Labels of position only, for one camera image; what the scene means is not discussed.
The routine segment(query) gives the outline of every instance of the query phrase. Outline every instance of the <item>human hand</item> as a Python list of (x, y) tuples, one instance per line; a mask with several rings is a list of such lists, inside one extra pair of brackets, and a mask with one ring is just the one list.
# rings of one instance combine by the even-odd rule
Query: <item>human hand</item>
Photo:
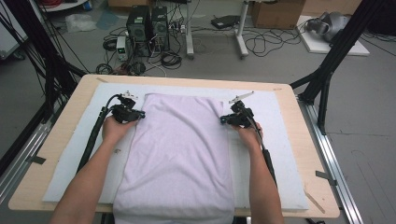
[(136, 125), (138, 120), (128, 123), (118, 123), (113, 116), (107, 117), (103, 124), (103, 142), (117, 144), (128, 130)]
[[(259, 122), (256, 122), (257, 128), (260, 130), (260, 134), (262, 135), (262, 126), (260, 125)], [(249, 151), (251, 150), (261, 150), (261, 140), (256, 134), (256, 131), (252, 126), (248, 128), (242, 128), (240, 126), (235, 126), (232, 125), (234, 130), (237, 130), (239, 133), (239, 136), (241, 137), (242, 141), (245, 143), (247, 146), (247, 149)]]

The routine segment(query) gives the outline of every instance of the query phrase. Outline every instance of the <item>folded shirt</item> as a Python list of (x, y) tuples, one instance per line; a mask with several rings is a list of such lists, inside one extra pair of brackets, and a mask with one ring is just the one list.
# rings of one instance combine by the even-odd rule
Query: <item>folded shirt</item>
[(142, 109), (113, 204), (116, 223), (232, 223), (222, 102), (152, 93)]

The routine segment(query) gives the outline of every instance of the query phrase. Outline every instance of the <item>metal table leg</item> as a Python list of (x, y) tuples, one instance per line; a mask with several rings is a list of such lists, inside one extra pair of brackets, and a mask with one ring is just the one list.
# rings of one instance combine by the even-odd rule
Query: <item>metal table leg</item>
[(186, 46), (187, 57), (192, 60), (194, 59), (194, 46), (192, 44), (191, 19), (191, 0), (187, 0)]
[(244, 31), (245, 19), (248, 13), (248, 1), (244, 1), (242, 5), (241, 19), (239, 21), (239, 28), (235, 30), (236, 40), (238, 42), (239, 48), (241, 49), (241, 59), (248, 56), (248, 49), (245, 45), (245, 40), (242, 37), (242, 32)]

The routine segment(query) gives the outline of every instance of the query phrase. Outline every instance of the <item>electronic device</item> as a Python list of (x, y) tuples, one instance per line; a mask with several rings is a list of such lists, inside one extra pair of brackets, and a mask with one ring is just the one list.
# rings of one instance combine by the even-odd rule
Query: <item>electronic device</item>
[(165, 0), (166, 2), (173, 2), (179, 4), (187, 4), (187, 0)]
[[(108, 106), (110, 105), (110, 102), (114, 98), (117, 98), (120, 101), (120, 104), (113, 105), (110, 108), (108, 108)], [(96, 138), (97, 138), (99, 131), (102, 127), (102, 124), (105, 122), (105, 118), (106, 118), (108, 112), (111, 111), (111, 113), (114, 116), (114, 119), (118, 123), (126, 123), (126, 122), (130, 122), (130, 121), (135, 121), (138, 119), (143, 119), (146, 117), (145, 111), (133, 109), (134, 105), (136, 104), (136, 102), (134, 100), (137, 100), (137, 97), (133, 96), (131, 93), (126, 91), (123, 94), (113, 95), (107, 101), (107, 104), (105, 106), (102, 106), (99, 116), (98, 116), (95, 124), (93, 125), (90, 137), (88, 138), (87, 146), (85, 146), (84, 153), (82, 154), (81, 160), (79, 161), (77, 173), (82, 169), (82, 167), (84, 167), (84, 165), (90, 159), (93, 147), (95, 146)]]
[(126, 48), (126, 37), (117, 37), (117, 54), (119, 55), (119, 60), (125, 62), (128, 59), (128, 49)]
[(131, 39), (134, 55), (150, 56), (151, 46), (149, 41), (153, 37), (153, 33), (149, 6), (132, 6), (126, 28)]
[(340, 12), (324, 12), (319, 18), (309, 20), (306, 24), (307, 31), (315, 31), (318, 35), (322, 35), (323, 39), (329, 43), (342, 31), (349, 18)]
[(155, 50), (158, 51), (168, 51), (170, 49), (167, 15), (167, 7), (155, 7), (151, 11), (151, 22), (154, 29)]
[(242, 99), (249, 97), (253, 93), (254, 91), (244, 95), (236, 96), (233, 100), (229, 101), (230, 104), (233, 103), (233, 105), (231, 106), (231, 110), (233, 111), (233, 113), (229, 115), (221, 116), (220, 123), (221, 124), (228, 123), (233, 126), (239, 126), (239, 127), (242, 126), (241, 128), (244, 129), (247, 128), (254, 129), (254, 131), (257, 134), (257, 139), (260, 141), (260, 144), (262, 145), (262, 155), (265, 159), (265, 163), (267, 164), (268, 171), (270, 172), (276, 184), (276, 176), (275, 176), (274, 166), (271, 160), (271, 155), (268, 149), (265, 148), (264, 142), (262, 141), (262, 133), (261, 133), (261, 129), (259, 129), (260, 126), (257, 125), (256, 121), (253, 118), (254, 117), (253, 111), (250, 108), (246, 108), (244, 103), (241, 101)]
[(233, 27), (236, 24), (239, 24), (239, 20), (241, 17), (239, 16), (224, 16), (220, 18), (215, 18), (210, 22), (218, 29), (224, 29), (227, 27)]

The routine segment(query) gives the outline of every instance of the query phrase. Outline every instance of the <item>floor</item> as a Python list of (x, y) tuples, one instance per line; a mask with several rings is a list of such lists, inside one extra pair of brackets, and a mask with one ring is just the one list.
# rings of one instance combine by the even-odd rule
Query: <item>floor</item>
[[(67, 14), (86, 13), (101, 29), (64, 33), (64, 38), (90, 71), (104, 62), (103, 37), (125, 25), (124, 18), (114, 18), (105, 9), (84, 12), (75, 8), (51, 14), (62, 26)], [(210, 27), (208, 18), (194, 19), (194, 24)], [(396, 219), (396, 43), (369, 39), (393, 55), (361, 39), (370, 51), (369, 57), (347, 56), (332, 78), (326, 130), (346, 182), (359, 208), (364, 223), (391, 223)], [(326, 55), (308, 53), (303, 43), (285, 44), (260, 58), (249, 54), (241, 60), (239, 49), (230, 32), (194, 32), (194, 60), (186, 57), (183, 46), (182, 65), (177, 70), (154, 68), (145, 75), (252, 82), (291, 83), (313, 71)], [(71, 50), (62, 44), (68, 61), (80, 66)], [(263, 48), (258, 42), (257, 50)], [(113, 60), (111, 65), (120, 64)], [(300, 93), (304, 87), (295, 90)], [(8, 58), (0, 62), (0, 157), (44, 102), (39, 82), (28, 60)], [(10, 195), (0, 205), (2, 223), (48, 222), (50, 213), (18, 212), (7, 208)], [(301, 218), (287, 218), (287, 223), (306, 223)], [(347, 223), (344, 215), (326, 223)]]

